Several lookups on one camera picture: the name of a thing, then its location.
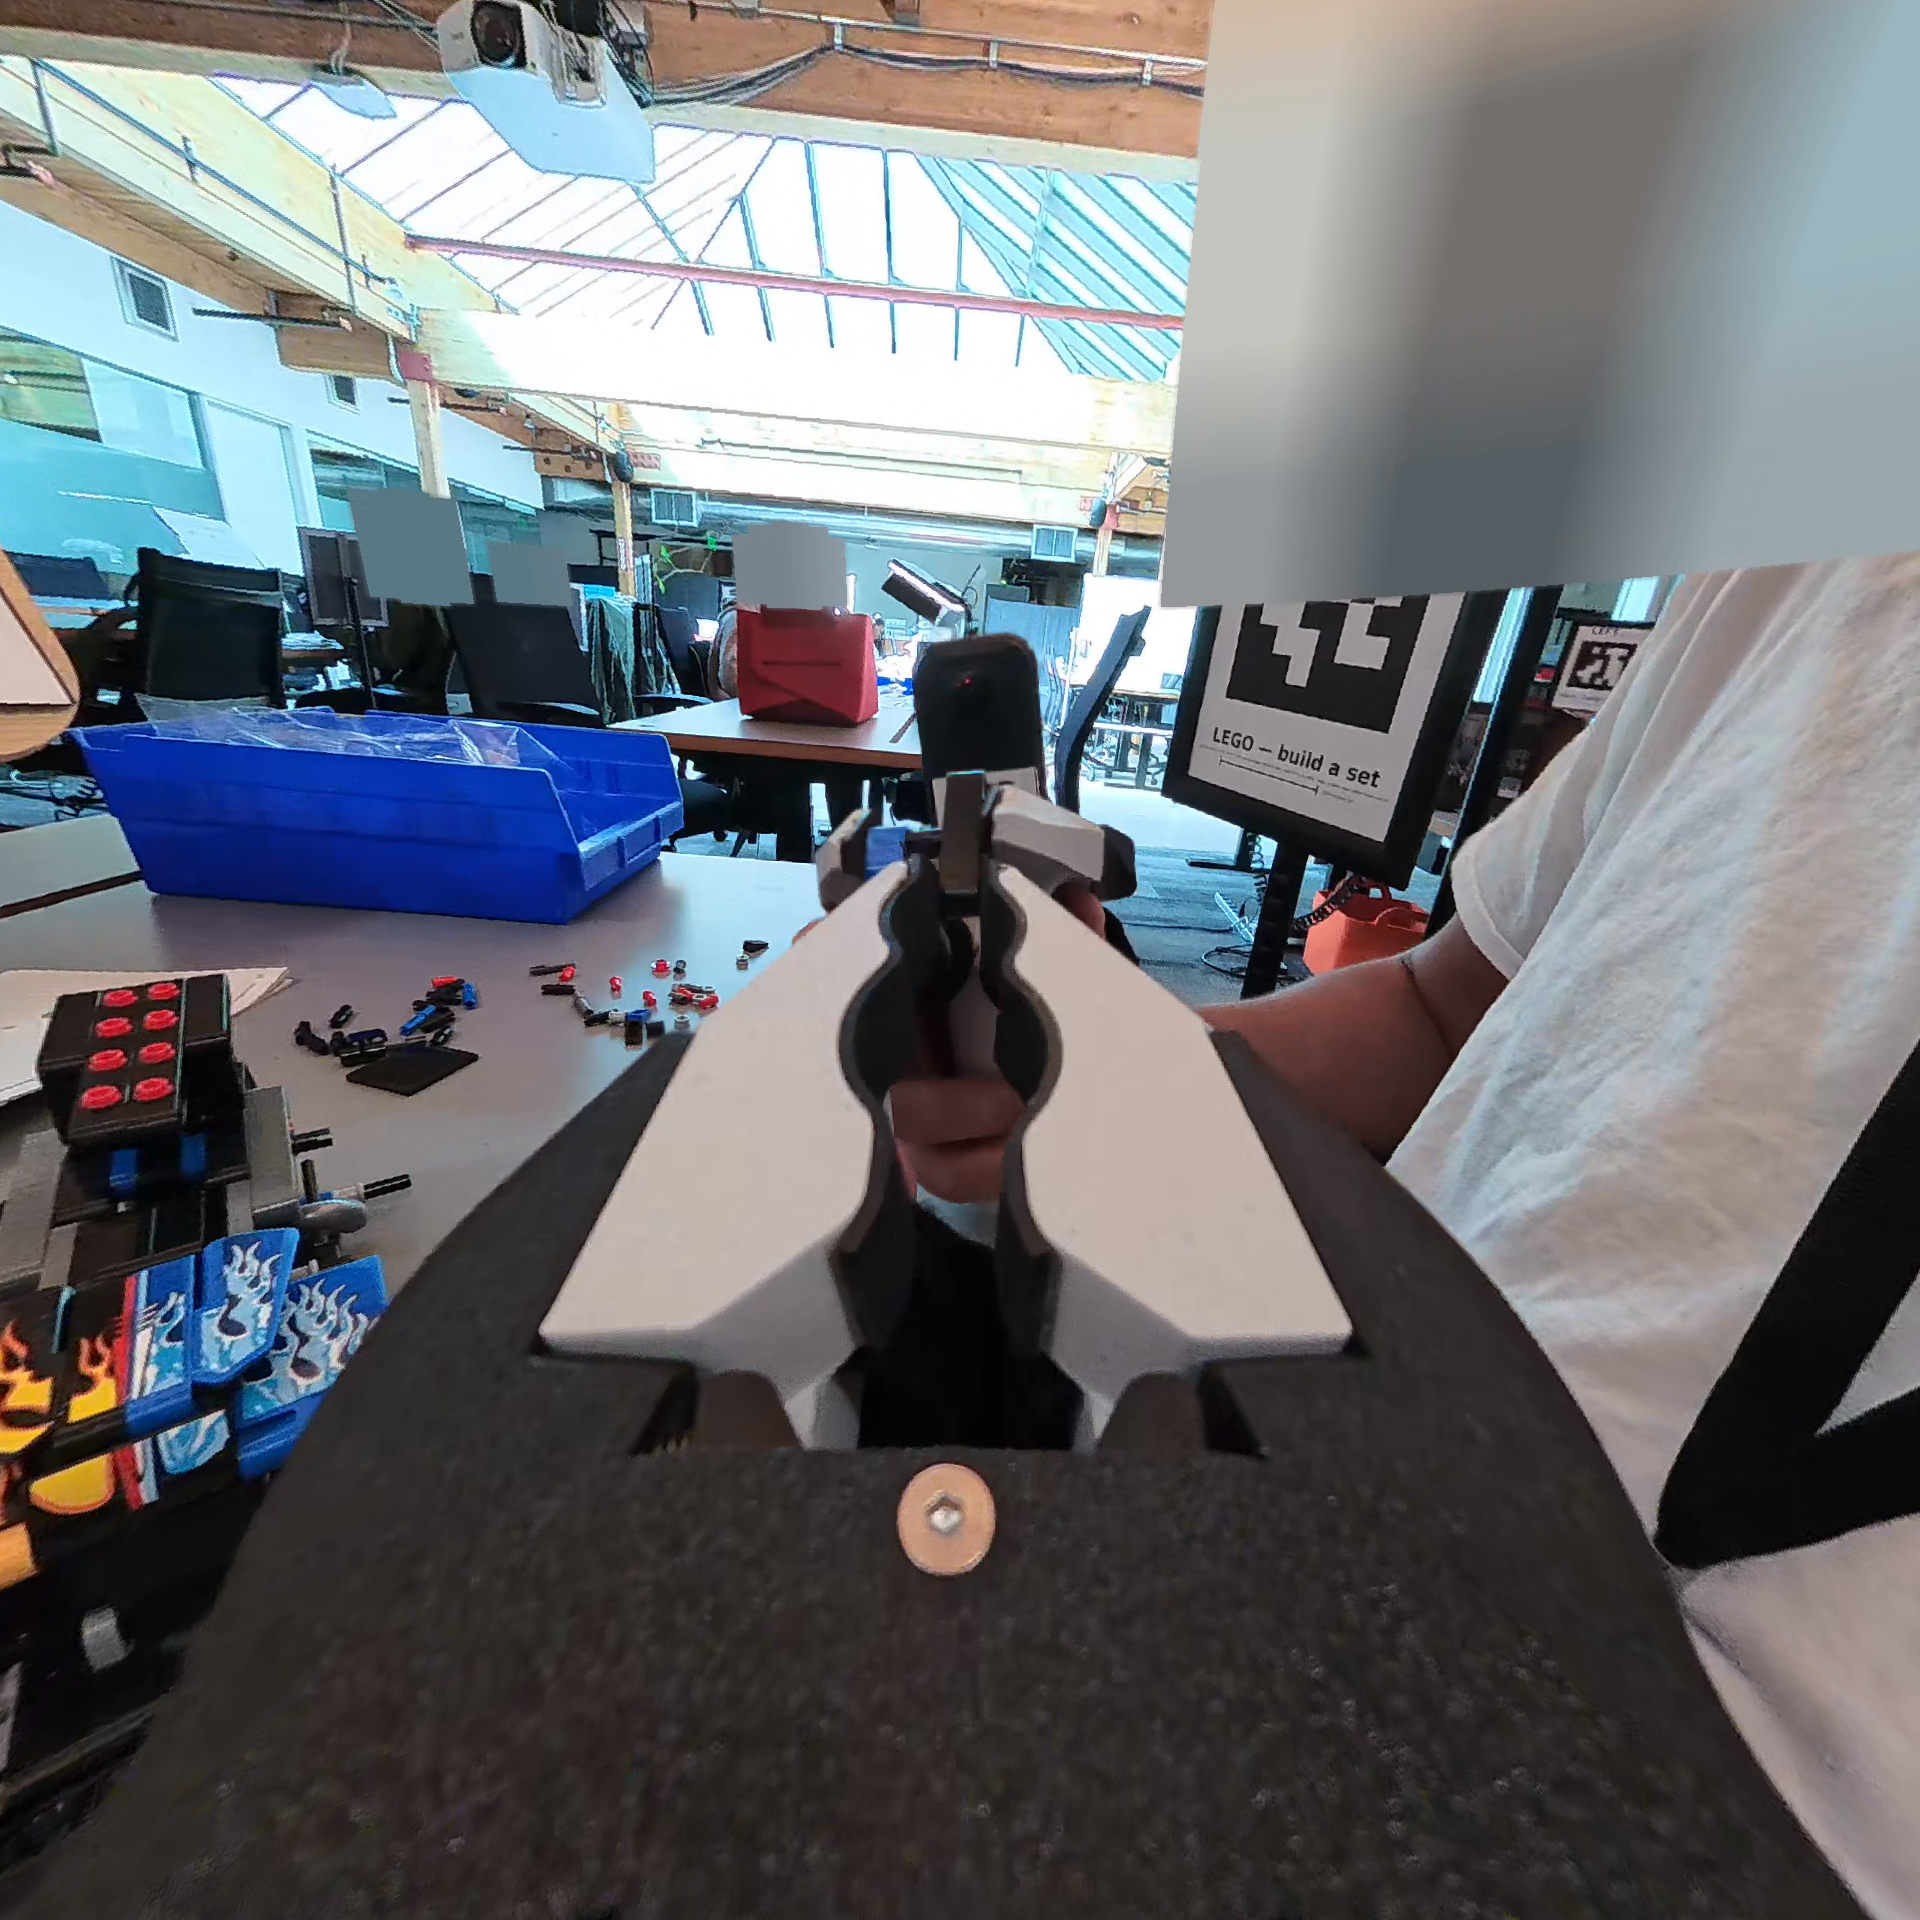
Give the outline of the white paper sheet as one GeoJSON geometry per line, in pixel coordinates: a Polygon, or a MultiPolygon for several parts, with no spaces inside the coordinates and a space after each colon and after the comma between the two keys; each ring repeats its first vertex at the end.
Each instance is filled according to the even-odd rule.
{"type": "MultiPolygon", "coordinates": [[[[100,993],[122,989],[140,975],[114,969],[11,969],[2,971],[2,1089],[9,1108],[39,1089],[36,1058],[45,1038],[55,1006],[68,993],[100,993]]],[[[246,1013],[284,990],[284,967],[239,967],[229,971],[230,1006],[246,1013]]]]}

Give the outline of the orange bucket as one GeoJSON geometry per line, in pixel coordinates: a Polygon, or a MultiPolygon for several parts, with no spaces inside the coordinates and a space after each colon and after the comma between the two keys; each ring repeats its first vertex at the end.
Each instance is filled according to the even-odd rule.
{"type": "Polygon", "coordinates": [[[1427,938],[1424,908],[1361,876],[1316,891],[1301,923],[1301,963],[1316,978],[1404,954],[1427,938]]]}

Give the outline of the lego vehicle with flame panels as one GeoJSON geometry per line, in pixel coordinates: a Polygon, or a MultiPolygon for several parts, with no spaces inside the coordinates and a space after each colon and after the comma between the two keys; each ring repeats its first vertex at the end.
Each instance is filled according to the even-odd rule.
{"type": "Polygon", "coordinates": [[[143,1741],[388,1303],[352,1243],[410,1190],[325,1187],[333,1136],[239,1058],[226,971],[61,997],[36,1081],[2,1202],[2,1820],[143,1741]]]}

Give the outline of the black framed tag sign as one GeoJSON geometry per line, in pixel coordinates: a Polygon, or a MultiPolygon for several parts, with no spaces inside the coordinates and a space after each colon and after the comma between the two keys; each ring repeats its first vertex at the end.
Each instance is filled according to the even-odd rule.
{"type": "Polygon", "coordinates": [[[1402,883],[1507,591],[1199,607],[1165,793],[1274,844],[1244,997],[1284,975],[1308,863],[1402,883]]]}

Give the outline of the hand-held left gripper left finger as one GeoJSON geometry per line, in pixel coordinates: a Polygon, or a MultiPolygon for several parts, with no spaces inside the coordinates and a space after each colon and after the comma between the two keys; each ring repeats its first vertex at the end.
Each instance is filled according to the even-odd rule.
{"type": "Polygon", "coordinates": [[[894,863],[691,1036],[542,1342],[750,1374],[804,1445],[851,1448],[846,1364],[914,1285],[886,1095],[922,1064],[922,982],[925,864],[894,863]]]}

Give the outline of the person's right hand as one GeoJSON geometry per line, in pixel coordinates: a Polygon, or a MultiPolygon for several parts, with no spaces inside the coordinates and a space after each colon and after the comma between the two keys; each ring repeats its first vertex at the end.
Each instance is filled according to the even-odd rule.
{"type": "Polygon", "coordinates": [[[1027,1100],[1000,1074],[900,1078],[886,1115],[905,1183],[945,1206],[993,1206],[1027,1100]]]}

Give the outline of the red tote bag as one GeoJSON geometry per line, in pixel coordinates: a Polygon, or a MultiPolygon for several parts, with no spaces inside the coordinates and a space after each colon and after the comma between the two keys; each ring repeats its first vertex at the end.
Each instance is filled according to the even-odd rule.
{"type": "Polygon", "coordinates": [[[742,714],[851,729],[878,713],[875,629],[865,613],[739,607],[735,677],[742,714]]]}

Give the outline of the clear plastic bag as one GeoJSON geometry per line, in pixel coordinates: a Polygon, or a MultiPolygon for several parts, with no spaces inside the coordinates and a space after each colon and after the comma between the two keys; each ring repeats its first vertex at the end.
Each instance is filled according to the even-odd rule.
{"type": "Polygon", "coordinates": [[[333,706],[189,706],[152,721],[162,737],[223,746],[308,756],[363,756],[399,762],[455,762],[565,776],[562,758],[530,729],[462,714],[368,713],[333,706]]]}

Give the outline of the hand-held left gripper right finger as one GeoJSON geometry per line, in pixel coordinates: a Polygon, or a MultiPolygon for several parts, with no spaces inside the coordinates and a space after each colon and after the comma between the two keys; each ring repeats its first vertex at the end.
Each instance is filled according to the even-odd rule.
{"type": "Polygon", "coordinates": [[[980,978],[1023,1100],[1000,1310],[1080,1390],[1075,1445],[1149,1374],[1339,1356],[1349,1315],[1197,1013],[1009,864],[980,887],[980,978]]]}

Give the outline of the scattered small lego pieces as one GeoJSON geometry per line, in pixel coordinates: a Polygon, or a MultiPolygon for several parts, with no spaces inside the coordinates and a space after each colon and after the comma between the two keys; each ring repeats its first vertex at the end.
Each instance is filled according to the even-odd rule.
{"type": "Polygon", "coordinates": [[[353,985],[296,975],[286,1038],[298,1056],[364,1068],[585,1036],[646,1050],[699,1029],[728,989],[752,981],[766,943],[723,951],[723,969],[673,951],[616,951],[604,967],[580,941],[539,935],[530,951],[476,935],[435,935],[423,949],[375,949],[373,975],[353,985]]]}

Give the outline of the dark green jacket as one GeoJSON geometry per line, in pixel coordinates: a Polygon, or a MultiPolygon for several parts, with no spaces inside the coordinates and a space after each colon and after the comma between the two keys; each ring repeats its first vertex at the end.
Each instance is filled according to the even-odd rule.
{"type": "Polygon", "coordinates": [[[638,606],[616,591],[585,591],[593,692],[608,725],[638,718],[646,694],[638,606]]]}

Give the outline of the blue plastic bin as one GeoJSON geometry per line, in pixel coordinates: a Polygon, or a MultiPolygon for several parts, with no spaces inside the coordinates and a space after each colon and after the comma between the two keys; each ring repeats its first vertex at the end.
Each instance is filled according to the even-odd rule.
{"type": "Polygon", "coordinates": [[[530,729],[565,776],[76,732],[156,894],[569,923],[684,831],[652,733],[530,729]]]}

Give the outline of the wooden background table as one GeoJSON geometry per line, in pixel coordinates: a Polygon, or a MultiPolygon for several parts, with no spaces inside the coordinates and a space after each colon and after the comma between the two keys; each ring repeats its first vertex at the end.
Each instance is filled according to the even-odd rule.
{"type": "Polygon", "coordinates": [[[878,773],[922,772],[914,701],[882,701],[874,718],[851,725],[748,718],[739,701],[723,701],[668,706],[614,729],[659,733],[675,756],[689,756],[699,762],[778,758],[821,765],[846,762],[878,773]]]}

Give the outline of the small tag sign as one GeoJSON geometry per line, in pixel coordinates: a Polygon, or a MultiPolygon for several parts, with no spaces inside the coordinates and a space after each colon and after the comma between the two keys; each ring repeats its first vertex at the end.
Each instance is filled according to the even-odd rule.
{"type": "Polygon", "coordinates": [[[1602,622],[1574,619],[1569,613],[1549,706],[1578,718],[1596,718],[1649,631],[1649,622],[1602,622]]]}

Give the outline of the white ceiling projector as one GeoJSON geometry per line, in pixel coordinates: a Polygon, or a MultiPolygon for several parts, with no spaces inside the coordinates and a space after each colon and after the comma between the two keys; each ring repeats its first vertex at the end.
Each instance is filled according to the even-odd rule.
{"type": "Polygon", "coordinates": [[[537,172],[656,181],[655,126],[606,3],[454,3],[436,39],[455,93],[537,172]]]}

